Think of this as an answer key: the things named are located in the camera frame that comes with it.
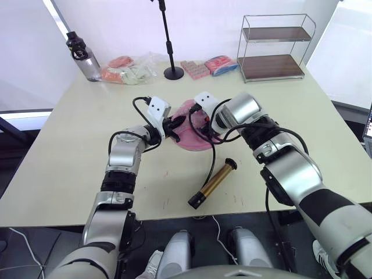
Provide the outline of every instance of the white sneaker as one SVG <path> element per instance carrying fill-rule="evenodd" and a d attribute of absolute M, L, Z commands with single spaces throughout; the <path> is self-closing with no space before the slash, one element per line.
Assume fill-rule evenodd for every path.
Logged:
<path fill-rule="evenodd" d="M 158 266 L 159 266 L 162 256 L 163 256 L 163 252 L 159 250 L 155 250 L 149 259 L 149 262 L 146 266 L 144 273 L 151 274 L 153 278 L 155 278 L 156 271 L 158 270 Z"/>
<path fill-rule="evenodd" d="M 333 266 L 328 261 L 328 254 L 323 249 L 323 247 L 320 245 L 318 240 L 314 240 L 313 242 L 313 252 L 316 261 L 323 266 L 328 273 L 331 275 L 333 279 L 340 279 L 339 272 L 336 268 L 336 266 L 333 264 Z"/>

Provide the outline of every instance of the water bottle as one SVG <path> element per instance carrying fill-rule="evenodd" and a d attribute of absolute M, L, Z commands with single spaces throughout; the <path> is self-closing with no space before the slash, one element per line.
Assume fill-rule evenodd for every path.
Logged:
<path fill-rule="evenodd" d="M 87 47 L 84 40 L 78 37 L 74 31 L 68 32 L 67 37 L 66 45 L 71 51 L 71 56 L 87 80 L 101 81 L 101 68 L 92 50 Z"/>

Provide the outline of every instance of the microphone stand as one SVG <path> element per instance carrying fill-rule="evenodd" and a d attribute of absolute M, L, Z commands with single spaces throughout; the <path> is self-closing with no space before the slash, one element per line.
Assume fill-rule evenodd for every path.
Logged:
<path fill-rule="evenodd" d="M 181 77 L 184 76 L 184 71 L 183 71 L 182 68 L 174 66 L 172 43 L 169 40 L 167 19 L 165 18 L 165 2 L 164 2 L 164 0 L 159 0 L 159 9 L 160 9 L 160 11 L 162 12 L 162 15 L 163 15 L 165 35 L 167 37 L 167 42 L 166 42 L 167 52 L 169 54 L 169 60 L 170 60 L 170 67 L 165 69 L 164 76 L 169 80 L 178 80 L 178 79 L 180 79 Z"/>

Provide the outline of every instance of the black end cap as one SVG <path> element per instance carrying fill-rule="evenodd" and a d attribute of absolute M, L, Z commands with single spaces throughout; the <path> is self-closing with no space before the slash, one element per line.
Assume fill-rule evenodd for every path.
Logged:
<path fill-rule="evenodd" d="M 238 165 L 236 164 L 236 162 L 232 160 L 231 158 L 226 158 L 225 164 L 229 164 L 234 170 L 238 168 Z"/>
<path fill-rule="evenodd" d="M 191 199 L 188 200 L 188 204 L 194 209 L 197 209 L 204 201 L 206 197 L 201 192 L 197 192 Z"/>

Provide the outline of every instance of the power cord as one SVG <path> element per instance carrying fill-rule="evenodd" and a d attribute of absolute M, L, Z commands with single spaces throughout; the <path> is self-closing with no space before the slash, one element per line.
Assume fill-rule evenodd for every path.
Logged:
<path fill-rule="evenodd" d="M 139 135 L 139 134 L 136 134 L 136 133 L 132 133 L 132 132 L 129 132 L 129 131 L 118 131 L 118 132 L 115 132 L 111 135 L 110 137 L 110 140 L 109 140 L 109 155 L 111 153 L 111 147 L 112 147 L 112 141 L 114 140 L 115 136 L 117 135 L 120 135 L 120 134 L 127 134 L 127 135 L 133 135 L 135 137 L 138 137 L 140 139 L 142 139 L 143 141 L 145 141 L 146 143 L 147 142 L 147 139 L 145 138 L 145 136 L 143 135 Z"/>
<path fill-rule="evenodd" d="M 157 133 L 157 136 L 158 136 L 158 139 L 159 139 L 157 145 L 155 145 L 152 148 L 146 149 L 144 151 L 144 153 L 146 153 L 146 152 L 149 152 L 151 150 L 154 150 L 155 148 L 158 148 L 161 145 L 161 143 L 162 143 L 162 136 L 160 135 L 159 131 L 151 124 L 151 122 L 146 118 L 146 116 L 137 107 L 137 105 L 135 103 L 138 100 L 144 100 L 147 105 L 150 105 L 151 98 L 150 97 L 136 97 L 136 98 L 133 99 L 132 105 L 133 105 L 134 109 L 138 112 L 138 114 L 146 121 L 146 123 L 148 124 L 148 126 L 150 126 L 153 129 L 153 131 L 155 131 Z"/>
<path fill-rule="evenodd" d="M 236 125 L 235 127 L 231 128 L 230 130 L 228 130 L 226 132 L 226 135 L 224 136 L 223 140 L 226 140 L 227 137 L 235 130 L 239 129 L 239 128 L 251 128 L 251 127 L 261 127 L 261 128 L 273 128 L 273 125 L 271 124 L 265 124 L 265 123 L 249 123 L 249 124 L 240 124 L 240 125 Z M 282 128 L 282 127 L 274 127 L 275 130 L 277 131 L 282 131 L 282 132 L 286 132 L 288 134 L 291 134 L 293 136 L 295 136 L 299 142 L 301 143 L 302 145 L 302 148 L 304 150 L 304 152 L 308 155 L 309 154 L 309 150 L 307 148 L 307 145 L 305 143 L 305 141 L 303 140 L 303 138 L 297 134 L 296 132 L 292 131 L 292 130 L 289 130 L 289 129 L 286 129 L 286 128 Z"/>
<path fill-rule="evenodd" d="M 285 252 L 285 248 L 284 248 L 284 245 L 283 245 L 282 238 L 280 236 L 280 233 L 279 233 L 277 227 L 275 226 L 274 220 L 273 220 L 273 218 L 271 216 L 271 213 L 270 213 L 270 208 L 269 208 L 269 189 L 268 188 L 266 188 L 266 194 L 265 194 L 265 207 L 266 207 L 267 216 L 269 217 L 270 224 L 271 224 L 271 226 L 273 228 L 273 231 L 275 233 L 276 239 L 278 241 L 280 252 L 281 252 L 281 254 L 283 256 L 285 269 L 287 269 L 289 272 L 293 272 L 293 269 L 291 268 L 291 264 L 290 264 L 289 259 L 287 257 L 287 253 Z"/>
<path fill-rule="evenodd" d="M 138 227 L 137 229 L 135 229 L 135 233 L 139 232 L 141 229 L 142 229 L 142 231 L 144 232 L 144 237 L 143 237 L 143 239 L 142 239 L 142 242 L 141 242 L 139 245 L 137 245 L 136 247 L 134 247 L 134 248 L 131 248 L 131 249 L 125 250 L 125 251 L 124 251 L 124 255 L 127 255 L 127 254 L 129 254 L 129 253 L 131 253 L 131 252 L 133 252 L 133 251 L 139 249 L 140 247 L 142 247 L 142 246 L 145 244 L 145 242 L 146 242 L 146 230 L 145 230 L 145 227 L 144 227 L 144 225 L 143 225 L 142 222 L 141 222 L 141 224 L 139 225 L 139 227 Z"/>
<path fill-rule="evenodd" d="M 202 136 L 201 134 L 198 133 L 198 131 L 195 129 L 192 121 L 191 121 L 191 115 L 192 115 L 192 110 L 189 111 L 189 114 L 188 114 L 188 121 L 189 121 L 189 124 L 190 124 L 190 127 L 191 127 L 191 130 L 199 137 L 201 138 L 202 140 L 204 141 L 207 141 L 207 139 Z M 214 169 L 214 164 L 216 162 L 216 148 L 214 147 L 215 144 L 217 144 L 216 142 L 209 142 L 208 140 L 208 143 L 210 144 L 210 146 L 212 147 L 212 165 L 210 166 L 210 170 L 209 170 L 209 173 L 208 173 L 208 176 L 206 178 L 206 180 L 204 181 L 203 183 L 203 186 L 205 186 L 205 184 L 208 183 L 210 177 L 212 176 L 212 173 L 213 173 L 213 169 Z"/>
<path fill-rule="evenodd" d="M 53 252 L 53 250 L 54 250 L 54 247 L 56 246 L 56 244 L 57 244 L 57 242 L 58 242 L 58 239 L 59 239 L 59 237 L 60 237 L 61 235 L 62 235 L 62 233 L 60 232 L 60 233 L 57 235 L 56 239 L 54 240 L 53 245 L 52 245 L 52 247 L 51 247 L 51 249 L 50 249 L 48 255 L 46 256 L 46 259 L 45 259 L 45 262 L 44 262 L 44 265 L 45 265 L 45 266 L 49 265 L 49 258 L 51 257 L 51 254 L 52 254 L 52 252 Z"/>
<path fill-rule="evenodd" d="M 133 107 L 134 109 L 138 112 L 138 114 L 145 120 L 145 122 L 148 124 L 148 126 L 150 126 L 153 131 L 156 131 L 156 133 L 158 134 L 158 143 L 152 147 L 152 148 L 148 148 L 146 149 L 143 153 L 146 153 L 146 152 L 149 152 L 151 150 L 154 150 L 155 148 L 158 148 L 160 146 L 160 144 L 162 143 L 162 141 L 160 140 L 160 134 L 158 132 L 158 130 L 156 128 L 154 128 L 154 126 L 151 124 L 151 122 L 146 118 L 146 116 L 140 111 L 140 109 L 138 108 L 138 106 L 136 105 L 136 101 L 138 100 L 143 100 L 145 101 L 145 103 L 147 105 L 150 104 L 151 102 L 151 98 L 150 97 L 136 97 L 132 100 L 132 104 L 133 104 Z M 133 132 L 129 132 L 129 131 L 118 131 L 118 132 L 115 132 L 111 135 L 110 137 L 110 140 L 109 140 L 109 147 L 108 147 L 108 152 L 109 152 L 109 155 L 111 153 L 111 148 L 112 148 L 112 141 L 114 140 L 115 136 L 117 135 L 120 135 L 120 134 L 127 134 L 127 135 L 133 135 L 135 137 L 138 137 L 140 139 L 142 139 L 146 144 L 149 144 L 148 140 L 146 139 L 145 136 L 143 135 L 139 135 L 139 134 L 136 134 L 136 133 L 133 133 Z"/>
<path fill-rule="evenodd" d="M 4 271 L 4 270 L 9 270 L 9 269 L 20 269 L 21 267 L 33 267 L 33 266 L 37 266 L 37 267 L 46 267 L 46 266 L 43 266 L 43 265 L 40 265 L 40 264 L 25 264 L 24 266 L 10 266 L 10 267 L 4 267 L 3 269 L 0 269 L 0 271 Z"/>
<path fill-rule="evenodd" d="M 38 266 L 40 266 L 41 277 L 42 277 L 42 279 L 45 279 L 45 274 L 44 274 L 44 265 L 42 265 L 42 264 L 41 264 L 41 263 L 36 259 L 35 255 L 34 255 L 34 252 L 33 252 L 33 250 L 31 249 L 31 246 L 30 246 L 30 244 L 29 244 L 29 242 L 28 242 L 28 239 L 27 239 L 26 235 L 23 234 L 23 233 L 20 232 L 20 231 L 15 230 L 14 228 L 9 228 L 9 229 L 10 229 L 11 231 L 14 231 L 16 234 L 21 235 L 21 236 L 24 238 L 24 241 L 26 242 L 27 248 L 28 248 L 28 250 L 30 251 L 31 256 L 33 257 L 34 262 L 36 262 L 36 264 L 37 264 Z"/>
<path fill-rule="evenodd" d="M 217 109 L 218 109 L 221 105 L 223 105 L 224 103 L 227 103 L 227 102 L 230 101 L 230 100 L 231 100 L 231 99 L 226 99 L 226 100 L 220 102 L 220 103 L 219 103 L 219 104 L 214 108 L 214 110 L 213 110 L 213 112 L 212 112 L 212 116 L 210 117 L 210 120 L 209 120 L 208 130 L 209 130 L 210 134 L 212 135 L 212 137 L 213 137 L 214 139 L 218 140 L 218 141 L 221 142 L 221 143 L 223 143 L 223 142 L 231 142 L 231 141 L 235 141 L 235 140 L 237 140 L 238 138 L 240 138 L 240 135 L 238 135 L 238 136 L 236 136 L 236 137 L 234 137 L 234 138 L 231 138 L 231 139 L 227 139 L 227 137 L 226 137 L 226 139 L 221 139 L 221 138 L 219 138 L 219 137 L 214 133 L 214 131 L 213 131 L 213 129 L 212 129 L 212 121 L 213 121 L 214 115 L 215 115 L 216 112 L 217 112 Z"/>
<path fill-rule="evenodd" d="M 217 242 L 219 244 L 221 244 L 222 248 L 225 250 L 225 252 L 231 257 L 232 261 L 236 264 L 236 265 L 239 265 L 237 260 L 235 260 L 235 257 L 232 253 L 230 253 L 230 251 L 225 247 L 225 245 L 222 243 L 222 241 L 220 241 L 220 233 L 221 233 L 221 228 L 220 228 L 220 224 L 219 222 L 216 220 L 216 218 L 214 217 L 214 215 L 212 215 L 212 218 L 213 220 L 216 222 L 217 224 L 217 227 L 219 229 L 219 232 L 217 233 Z"/>

